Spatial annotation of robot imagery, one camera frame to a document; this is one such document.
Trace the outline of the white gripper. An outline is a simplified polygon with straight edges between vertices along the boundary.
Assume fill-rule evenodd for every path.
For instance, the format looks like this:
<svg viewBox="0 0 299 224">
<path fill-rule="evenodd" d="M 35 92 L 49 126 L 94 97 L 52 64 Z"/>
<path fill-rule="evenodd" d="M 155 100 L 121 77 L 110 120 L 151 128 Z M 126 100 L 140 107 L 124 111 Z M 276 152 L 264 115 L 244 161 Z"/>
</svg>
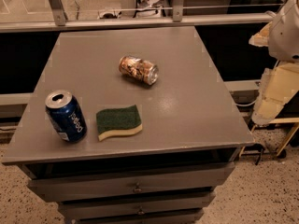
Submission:
<svg viewBox="0 0 299 224">
<path fill-rule="evenodd" d="M 271 23 L 249 39 L 255 47 L 267 47 L 279 61 L 273 69 L 265 68 L 259 95 L 253 107 L 252 121 L 265 125 L 272 121 L 299 92 L 299 0 L 288 0 Z"/>
</svg>

